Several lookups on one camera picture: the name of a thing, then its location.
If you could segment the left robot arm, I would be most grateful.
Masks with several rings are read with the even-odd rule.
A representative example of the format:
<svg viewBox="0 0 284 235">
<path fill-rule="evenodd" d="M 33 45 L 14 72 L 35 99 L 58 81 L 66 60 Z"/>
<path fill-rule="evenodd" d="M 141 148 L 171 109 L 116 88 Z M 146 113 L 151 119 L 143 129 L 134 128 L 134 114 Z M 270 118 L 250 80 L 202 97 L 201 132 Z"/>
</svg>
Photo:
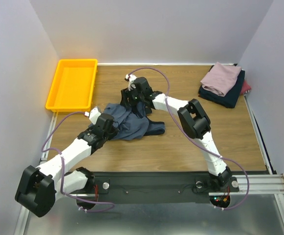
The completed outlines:
<svg viewBox="0 0 284 235">
<path fill-rule="evenodd" d="M 57 200 L 64 196 L 72 197 L 72 192 L 76 190 L 94 192 L 94 199 L 91 201 L 77 199 L 85 203 L 79 207 L 80 210 L 88 212 L 100 203 L 94 174 L 84 167 L 72 173 L 69 170 L 112 139 L 118 129 L 114 126 L 114 117 L 109 114 L 91 111 L 84 115 L 92 124 L 66 149 L 58 150 L 54 158 L 37 167 L 28 166 L 22 173 L 15 200 L 37 217 L 45 216 Z"/>
</svg>

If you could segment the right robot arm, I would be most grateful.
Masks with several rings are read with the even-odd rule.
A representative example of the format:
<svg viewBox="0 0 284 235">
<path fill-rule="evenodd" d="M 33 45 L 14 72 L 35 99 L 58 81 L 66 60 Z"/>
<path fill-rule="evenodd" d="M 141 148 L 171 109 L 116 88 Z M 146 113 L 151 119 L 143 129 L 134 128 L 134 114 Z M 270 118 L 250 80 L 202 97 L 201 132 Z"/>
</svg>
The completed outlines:
<svg viewBox="0 0 284 235">
<path fill-rule="evenodd" d="M 168 112 L 185 136 L 202 151 L 213 190 L 221 191 L 231 186 L 232 171 L 218 152 L 211 133 L 211 121 L 200 102 L 169 97 L 153 91 L 144 77 L 126 75 L 128 87 L 121 91 L 121 105 L 126 108 L 143 103 L 148 109 Z"/>
</svg>

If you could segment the blue-grey tank top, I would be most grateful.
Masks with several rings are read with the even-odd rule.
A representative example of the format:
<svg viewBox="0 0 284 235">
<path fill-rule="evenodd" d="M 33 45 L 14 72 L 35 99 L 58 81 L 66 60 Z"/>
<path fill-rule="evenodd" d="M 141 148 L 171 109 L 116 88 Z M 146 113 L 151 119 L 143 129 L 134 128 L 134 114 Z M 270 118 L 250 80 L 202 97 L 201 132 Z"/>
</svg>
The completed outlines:
<svg viewBox="0 0 284 235">
<path fill-rule="evenodd" d="M 109 103 L 103 112 L 114 117 L 113 126 L 118 129 L 117 132 L 110 131 L 110 140 L 131 141 L 165 133 L 165 123 L 151 121 L 146 116 L 146 107 L 142 102 L 128 109 L 120 104 Z"/>
</svg>

